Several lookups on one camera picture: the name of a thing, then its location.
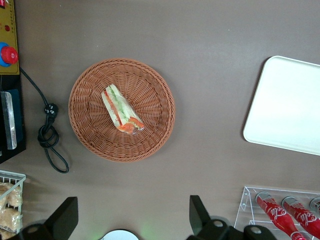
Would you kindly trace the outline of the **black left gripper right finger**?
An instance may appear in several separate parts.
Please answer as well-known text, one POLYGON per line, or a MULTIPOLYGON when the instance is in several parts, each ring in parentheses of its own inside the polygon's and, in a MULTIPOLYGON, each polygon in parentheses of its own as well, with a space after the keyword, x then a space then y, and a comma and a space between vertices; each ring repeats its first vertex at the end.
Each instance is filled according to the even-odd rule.
POLYGON ((193 234, 189 240, 274 240, 264 226, 247 225, 239 231, 221 218, 211 218, 198 195, 189 197, 189 223, 193 234))

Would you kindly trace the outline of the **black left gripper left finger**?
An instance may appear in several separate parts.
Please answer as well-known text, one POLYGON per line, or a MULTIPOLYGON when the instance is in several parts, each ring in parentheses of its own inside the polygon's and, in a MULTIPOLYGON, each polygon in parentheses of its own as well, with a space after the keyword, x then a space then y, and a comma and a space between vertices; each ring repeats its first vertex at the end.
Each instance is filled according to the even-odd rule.
POLYGON ((79 222, 78 198, 67 197, 44 222, 25 227, 16 240, 68 240, 79 222))

